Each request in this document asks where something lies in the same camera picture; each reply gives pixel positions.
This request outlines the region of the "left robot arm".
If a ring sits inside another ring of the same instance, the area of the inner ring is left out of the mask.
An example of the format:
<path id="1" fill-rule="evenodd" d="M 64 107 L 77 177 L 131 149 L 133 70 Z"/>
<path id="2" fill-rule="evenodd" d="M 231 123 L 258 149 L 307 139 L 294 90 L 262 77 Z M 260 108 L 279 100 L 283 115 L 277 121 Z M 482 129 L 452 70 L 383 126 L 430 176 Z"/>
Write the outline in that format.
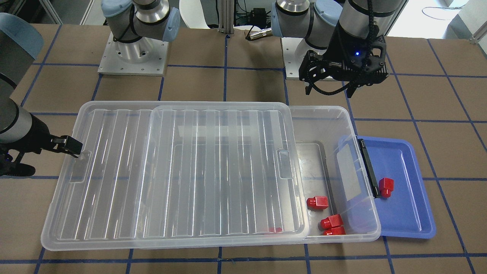
<path id="1" fill-rule="evenodd" d="M 356 89 L 388 78 L 385 35 L 402 5 L 402 0 L 277 0 L 271 27 L 247 33 L 246 40 L 268 33 L 302 39 L 308 50 L 298 78 L 306 84 L 306 95 L 315 90 L 351 98 Z"/>

